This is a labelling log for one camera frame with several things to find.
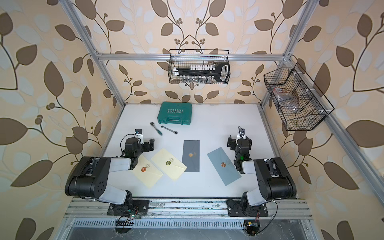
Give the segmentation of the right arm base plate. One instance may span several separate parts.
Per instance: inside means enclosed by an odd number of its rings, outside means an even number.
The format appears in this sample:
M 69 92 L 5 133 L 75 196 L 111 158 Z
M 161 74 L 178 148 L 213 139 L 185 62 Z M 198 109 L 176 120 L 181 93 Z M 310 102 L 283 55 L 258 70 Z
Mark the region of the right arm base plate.
M 242 200 L 226 200 L 229 217 L 268 217 L 266 206 L 250 206 Z

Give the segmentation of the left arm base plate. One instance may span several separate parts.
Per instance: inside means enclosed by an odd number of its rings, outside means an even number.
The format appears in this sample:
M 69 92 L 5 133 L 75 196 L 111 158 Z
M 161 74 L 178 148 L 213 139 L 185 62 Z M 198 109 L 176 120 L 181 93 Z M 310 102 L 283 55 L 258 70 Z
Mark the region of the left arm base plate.
M 149 210 L 149 200 L 131 200 L 123 205 L 110 204 L 108 216 L 146 215 Z

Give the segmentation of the dark grey envelope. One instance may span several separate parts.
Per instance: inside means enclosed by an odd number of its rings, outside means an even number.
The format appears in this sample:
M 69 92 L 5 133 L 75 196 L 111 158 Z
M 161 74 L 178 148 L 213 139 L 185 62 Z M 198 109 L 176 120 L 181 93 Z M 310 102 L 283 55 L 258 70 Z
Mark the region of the dark grey envelope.
M 185 140 L 182 163 L 187 167 L 186 173 L 200 172 L 200 141 Z

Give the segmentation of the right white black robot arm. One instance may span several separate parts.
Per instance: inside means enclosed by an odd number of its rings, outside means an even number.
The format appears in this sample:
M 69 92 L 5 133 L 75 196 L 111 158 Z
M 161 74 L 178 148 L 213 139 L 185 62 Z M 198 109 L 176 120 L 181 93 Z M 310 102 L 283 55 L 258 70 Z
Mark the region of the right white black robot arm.
M 240 135 L 235 139 L 228 137 L 227 146 L 235 152 L 236 170 L 243 175 L 255 175 L 257 183 L 257 187 L 244 192 L 239 201 L 226 201 L 230 217 L 267 217 L 267 203 L 296 196 L 296 185 L 280 157 L 251 159 L 252 140 Z

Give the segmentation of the light blue envelope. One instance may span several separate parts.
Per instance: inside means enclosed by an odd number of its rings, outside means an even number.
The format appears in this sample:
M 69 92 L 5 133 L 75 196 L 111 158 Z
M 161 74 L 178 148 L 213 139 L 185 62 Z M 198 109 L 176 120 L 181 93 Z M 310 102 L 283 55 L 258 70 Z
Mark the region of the light blue envelope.
M 218 148 L 207 154 L 225 186 L 241 178 L 234 164 L 229 159 L 223 148 Z

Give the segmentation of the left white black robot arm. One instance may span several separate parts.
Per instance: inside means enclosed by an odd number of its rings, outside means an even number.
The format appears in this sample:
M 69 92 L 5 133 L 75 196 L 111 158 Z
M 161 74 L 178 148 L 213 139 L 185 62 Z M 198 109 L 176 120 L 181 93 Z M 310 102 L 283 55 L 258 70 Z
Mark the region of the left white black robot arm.
M 146 215 L 148 200 L 134 200 L 131 192 L 112 186 L 108 178 L 110 173 L 134 170 L 139 157 L 154 149 L 154 139 L 144 142 L 142 134 L 135 134 L 126 140 L 120 157 L 82 157 L 67 179 L 65 194 L 109 204 L 109 216 Z

